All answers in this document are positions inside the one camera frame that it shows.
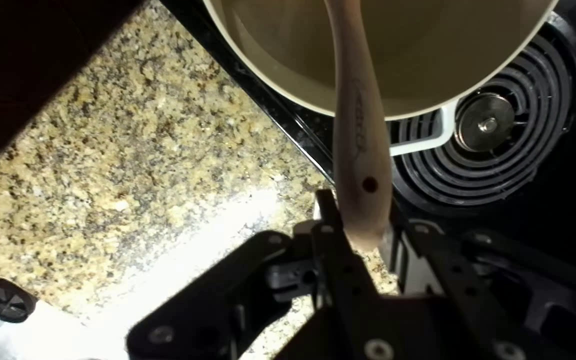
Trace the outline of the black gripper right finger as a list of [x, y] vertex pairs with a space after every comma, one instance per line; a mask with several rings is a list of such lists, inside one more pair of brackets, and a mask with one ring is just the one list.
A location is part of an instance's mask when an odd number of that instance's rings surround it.
[[478, 221], [393, 213], [386, 263], [460, 360], [576, 360], [576, 265]]

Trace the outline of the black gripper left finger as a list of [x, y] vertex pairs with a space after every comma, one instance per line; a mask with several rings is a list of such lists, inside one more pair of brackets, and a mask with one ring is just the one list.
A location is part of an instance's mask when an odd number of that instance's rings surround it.
[[281, 351], [282, 360], [366, 360], [369, 322], [381, 304], [369, 269], [353, 251], [328, 190], [323, 216], [294, 234], [265, 229], [249, 237], [127, 334], [131, 360], [240, 360], [287, 315], [296, 298], [315, 315]]

